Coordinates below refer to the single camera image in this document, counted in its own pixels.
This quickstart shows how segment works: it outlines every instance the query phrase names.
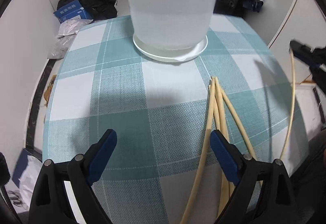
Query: checkered tablecloth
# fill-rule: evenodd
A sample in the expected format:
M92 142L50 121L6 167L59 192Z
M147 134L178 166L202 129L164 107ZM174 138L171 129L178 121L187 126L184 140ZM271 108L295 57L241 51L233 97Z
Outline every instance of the checkered tablecloth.
M51 93L43 158L71 160L108 128L114 129L117 146L101 180L93 185L103 209L114 224L176 224L198 166L210 76L218 76L263 161L281 153L291 86L269 49L240 18L214 15L206 50L180 64L140 54L133 31L130 16L124 16L90 24L78 33ZM245 153L227 109L226 117L231 142ZM289 173L307 151L296 104L284 158ZM210 151L190 224L214 223L220 183L221 169Z

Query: plastic bag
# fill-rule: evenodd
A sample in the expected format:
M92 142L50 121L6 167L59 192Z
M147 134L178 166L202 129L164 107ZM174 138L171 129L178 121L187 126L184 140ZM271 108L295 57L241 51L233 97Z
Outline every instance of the plastic bag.
M67 53L67 50L70 48L72 42L74 41L76 34L71 36L64 36L56 42L52 51L48 53L49 59L61 59Z
M90 24L92 21L88 19L66 20L59 27L58 37L77 34L83 26Z
M26 169L22 172L19 183L19 191L22 200L30 207L36 180L39 176L42 162L34 156L28 155L28 164Z

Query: cable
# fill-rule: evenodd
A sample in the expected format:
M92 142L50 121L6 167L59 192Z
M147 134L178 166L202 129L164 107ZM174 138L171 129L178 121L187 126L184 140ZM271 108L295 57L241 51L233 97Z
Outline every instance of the cable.
M195 176L195 181L191 189L191 193L188 199L187 206L185 208L185 212L182 216L180 224L186 224L190 215L190 211L193 207L193 204L196 199L196 195L198 192L199 184L203 176L203 171L206 163L207 152L209 149L209 138L211 135L211 125L213 123L213 113L214 113L214 101L215 101L215 81L211 82L210 96L209 96L209 105L208 105L208 115L206 121L206 130L204 136L204 143L202 148L202 153L199 159L199 165Z
M280 159L283 158L285 149L289 143L289 137L292 129L292 123L293 123L293 116L294 116L294 103L295 103L295 67L294 67L294 57L292 49L290 49L290 58L291 58L291 69L292 69L292 95L291 95L291 110L290 110L290 120L289 120L289 126L287 127L287 133L285 136L285 141L283 145L283 149L281 151Z

